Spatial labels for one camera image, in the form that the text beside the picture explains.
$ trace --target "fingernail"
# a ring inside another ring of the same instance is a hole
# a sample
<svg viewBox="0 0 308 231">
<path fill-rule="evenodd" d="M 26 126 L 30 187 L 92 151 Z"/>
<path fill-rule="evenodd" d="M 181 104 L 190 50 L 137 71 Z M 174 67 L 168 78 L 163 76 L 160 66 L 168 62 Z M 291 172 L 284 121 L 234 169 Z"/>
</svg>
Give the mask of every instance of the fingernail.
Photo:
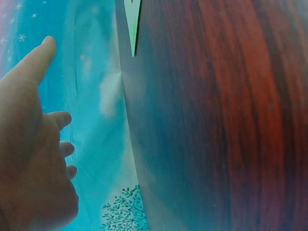
<svg viewBox="0 0 308 231">
<path fill-rule="evenodd" d="M 49 38 L 50 38 L 50 36 L 47 36 L 46 38 L 44 38 L 44 40 L 42 41 L 42 44 L 47 42 Z"/>
</svg>

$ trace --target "snowflake print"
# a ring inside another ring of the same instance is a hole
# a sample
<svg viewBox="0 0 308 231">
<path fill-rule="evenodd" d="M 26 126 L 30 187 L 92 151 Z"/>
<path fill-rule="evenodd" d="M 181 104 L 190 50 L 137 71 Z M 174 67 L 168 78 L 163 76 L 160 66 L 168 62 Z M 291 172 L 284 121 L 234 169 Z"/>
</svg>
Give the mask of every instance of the snowflake print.
<svg viewBox="0 0 308 231">
<path fill-rule="evenodd" d="M 4 43 L 6 42 L 7 40 L 6 40 L 6 36 L 4 37 L 4 36 L 2 36 L 1 38 L 0 38 L 0 45 L 4 45 Z"/>
<path fill-rule="evenodd" d="M 19 10 L 20 8 L 23 7 L 23 4 L 19 2 L 17 5 L 15 5 L 15 9 Z"/>
<path fill-rule="evenodd" d="M 25 40 L 25 38 L 26 38 L 26 35 L 21 34 L 18 39 L 19 39 L 20 42 L 23 42 Z"/>
</svg>

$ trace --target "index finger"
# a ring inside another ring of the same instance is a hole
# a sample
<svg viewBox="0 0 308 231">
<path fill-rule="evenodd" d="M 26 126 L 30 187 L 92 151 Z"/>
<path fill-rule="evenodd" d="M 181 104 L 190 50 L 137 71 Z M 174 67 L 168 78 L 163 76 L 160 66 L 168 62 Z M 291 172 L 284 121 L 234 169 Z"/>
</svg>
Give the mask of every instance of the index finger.
<svg viewBox="0 0 308 231">
<path fill-rule="evenodd" d="M 41 45 L 25 56 L 5 77 L 27 78 L 39 84 L 56 53 L 56 42 L 47 36 Z"/>
</svg>

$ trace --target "hand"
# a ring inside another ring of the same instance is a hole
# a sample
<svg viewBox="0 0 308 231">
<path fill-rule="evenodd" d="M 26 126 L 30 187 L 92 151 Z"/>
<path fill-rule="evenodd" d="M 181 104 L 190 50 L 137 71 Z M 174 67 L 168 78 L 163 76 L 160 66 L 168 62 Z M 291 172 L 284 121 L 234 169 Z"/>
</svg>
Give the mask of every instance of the hand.
<svg viewBox="0 0 308 231">
<path fill-rule="evenodd" d="M 67 112 L 42 113 L 38 84 L 56 50 L 47 37 L 0 80 L 0 212 L 11 231 L 59 230 L 78 213 Z"/>
</svg>

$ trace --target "reddish-brown wood surface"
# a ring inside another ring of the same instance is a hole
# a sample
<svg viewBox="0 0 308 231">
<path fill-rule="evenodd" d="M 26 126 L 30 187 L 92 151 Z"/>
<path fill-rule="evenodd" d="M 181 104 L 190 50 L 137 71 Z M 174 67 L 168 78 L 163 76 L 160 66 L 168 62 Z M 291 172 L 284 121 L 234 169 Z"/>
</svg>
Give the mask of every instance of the reddish-brown wood surface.
<svg viewBox="0 0 308 231">
<path fill-rule="evenodd" d="M 129 129 L 153 231 L 308 230 L 308 1 L 143 0 Z"/>
</svg>

